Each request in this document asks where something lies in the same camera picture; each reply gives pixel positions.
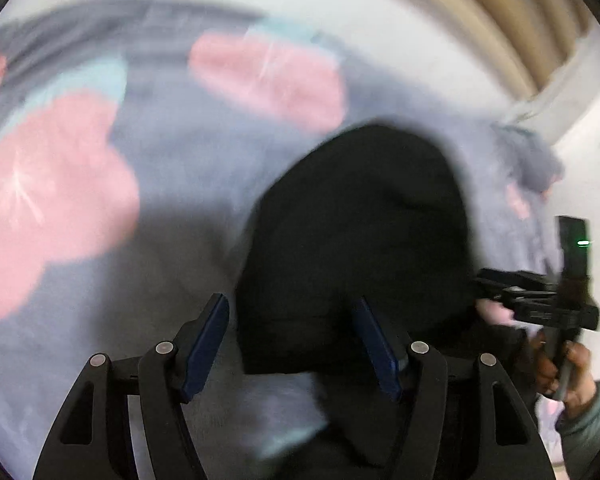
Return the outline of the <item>grey-green right sleeve forearm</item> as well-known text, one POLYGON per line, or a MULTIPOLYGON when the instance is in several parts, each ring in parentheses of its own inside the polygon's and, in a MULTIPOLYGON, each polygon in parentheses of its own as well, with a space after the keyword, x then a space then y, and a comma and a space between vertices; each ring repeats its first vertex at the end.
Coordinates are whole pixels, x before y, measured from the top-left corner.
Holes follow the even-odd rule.
POLYGON ((600 380, 595 387, 592 400, 581 413, 573 415, 564 408, 555 424, 570 479, 582 479, 600 452, 600 380))

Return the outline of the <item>person's right hand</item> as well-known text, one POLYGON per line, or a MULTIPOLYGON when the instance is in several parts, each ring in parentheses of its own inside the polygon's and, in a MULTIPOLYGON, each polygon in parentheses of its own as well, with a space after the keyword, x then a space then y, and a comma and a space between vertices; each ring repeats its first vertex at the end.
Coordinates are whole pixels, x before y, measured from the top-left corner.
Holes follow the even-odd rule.
MULTIPOLYGON (((549 396, 559 387, 558 368, 545 353, 544 330, 539 330, 530 341, 534 351, 534 377, 538 393, 549 396)), ((591 351, 580 342, 567 341, 565 358, 572 365, 569 386, 565 393, 564 413, 567 418, 576 418, 585 413, 596 396, 596 382, 591 374, 591 351)))

